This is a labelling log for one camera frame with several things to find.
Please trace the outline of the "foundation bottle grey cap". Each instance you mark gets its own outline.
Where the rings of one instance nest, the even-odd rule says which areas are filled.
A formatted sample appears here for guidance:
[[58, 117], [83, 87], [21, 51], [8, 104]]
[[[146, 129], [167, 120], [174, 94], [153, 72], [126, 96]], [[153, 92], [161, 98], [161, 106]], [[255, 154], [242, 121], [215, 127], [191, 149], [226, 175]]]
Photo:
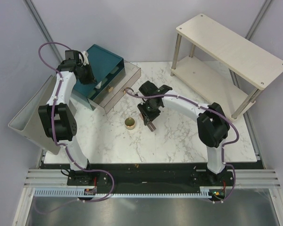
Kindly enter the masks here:
[[[141, 113], [139, 114], [139, 116], [141, 117], [142, 120], [144, 120], [144, 117]], [[151, 132], [156, 130], [156, 127], [154, 126], [152, 122], [149, 122], [146, 126], [149, 128]]]

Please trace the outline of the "gold round jar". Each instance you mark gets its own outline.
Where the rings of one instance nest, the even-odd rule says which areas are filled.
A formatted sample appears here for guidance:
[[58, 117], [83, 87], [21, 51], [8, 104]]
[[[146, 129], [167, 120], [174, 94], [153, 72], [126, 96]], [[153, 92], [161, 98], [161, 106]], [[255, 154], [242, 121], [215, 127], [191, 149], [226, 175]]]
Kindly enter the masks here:
[[136, 122], [135, 122], [134, 118], [129, 117], [129, 118], [125, 119], [126, 129], [133, 130], [135, 128], [135, 126], [136, 126]]

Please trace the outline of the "mint green tube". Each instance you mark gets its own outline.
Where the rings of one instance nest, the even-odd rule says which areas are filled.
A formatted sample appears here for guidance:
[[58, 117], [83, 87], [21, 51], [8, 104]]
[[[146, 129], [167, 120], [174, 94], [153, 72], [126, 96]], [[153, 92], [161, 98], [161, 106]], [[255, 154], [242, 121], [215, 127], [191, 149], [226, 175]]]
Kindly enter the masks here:
[[102, 82], [99, 82], [99, 83], [95, 86], [95, 88], [96, 88], [96, 89], [101, 89], [101, 86], [102, 86]]

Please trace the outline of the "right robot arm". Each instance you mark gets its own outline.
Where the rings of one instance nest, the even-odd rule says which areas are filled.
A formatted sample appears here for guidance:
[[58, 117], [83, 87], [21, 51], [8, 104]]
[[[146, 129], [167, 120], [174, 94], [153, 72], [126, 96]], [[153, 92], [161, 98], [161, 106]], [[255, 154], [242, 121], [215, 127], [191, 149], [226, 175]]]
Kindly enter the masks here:
[[222, 182], [222, 171], [225, 169], [222, 144], [228, 136], [230, 125], [224, 119], [225, 114], [221, 106], [217, 103], [200, 104], [179, 95], [167, 85], [158, 88], [150, 81], [143, 83], [139, 91], [143, 95], [143, 103], [137, 107], [145, 126], [160, 115], [160, 108], [163, 107], [175, 110], [197, 123], [199, 138], [207, 147], [207, 181], [214, 186]]

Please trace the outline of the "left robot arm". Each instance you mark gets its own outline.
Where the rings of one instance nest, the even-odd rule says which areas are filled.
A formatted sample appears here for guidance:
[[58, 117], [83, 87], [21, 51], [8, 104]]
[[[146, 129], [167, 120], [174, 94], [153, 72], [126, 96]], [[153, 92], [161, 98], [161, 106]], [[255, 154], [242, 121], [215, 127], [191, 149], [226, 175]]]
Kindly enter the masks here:
[[65, 150], [70, 168], [80, 170], [78, 180], [83, 185], [90, 185], [94, 180], [94, 173], [88, 170], [88, 158], [78, 144], [77, 123], [69, 107], [71, 93], [77, 81], [83, 84], [96, 82], [88, 53], [65, 51], [65, 60], [54, 71], [56, 83], [53, 92], [47, 103], [38, 108], [38, 114], [45, 135], [51, 138], [56, 146]]

